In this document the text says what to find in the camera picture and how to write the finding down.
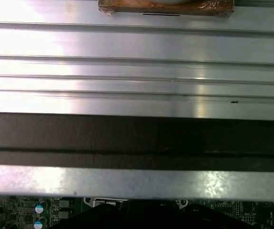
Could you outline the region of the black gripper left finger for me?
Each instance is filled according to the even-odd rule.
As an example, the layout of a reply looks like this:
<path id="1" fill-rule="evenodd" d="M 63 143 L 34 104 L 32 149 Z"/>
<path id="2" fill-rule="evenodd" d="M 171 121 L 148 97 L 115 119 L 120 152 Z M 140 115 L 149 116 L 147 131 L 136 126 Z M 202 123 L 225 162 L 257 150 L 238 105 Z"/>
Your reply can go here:
<path id="1" fill-rule="evenodd" d="M 134 202 L 123 202 L 120 207 L 111 204 L 100 204 L 76 216 L 64 220 L 65 229 L 135 229 L 136 212 Z"/>

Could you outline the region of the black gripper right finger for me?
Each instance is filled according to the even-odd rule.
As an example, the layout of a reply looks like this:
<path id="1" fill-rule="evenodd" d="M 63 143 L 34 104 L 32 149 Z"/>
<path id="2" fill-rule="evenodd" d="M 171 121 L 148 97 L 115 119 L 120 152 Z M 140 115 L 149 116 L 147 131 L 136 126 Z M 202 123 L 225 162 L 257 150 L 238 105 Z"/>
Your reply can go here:
<path id="1" fill-rule="evenodd" d="M 244 229 L 245 223 L 203 205 L 185 210 L 171 206 L 153 206 L 136 215 L 138 229 Z"/>

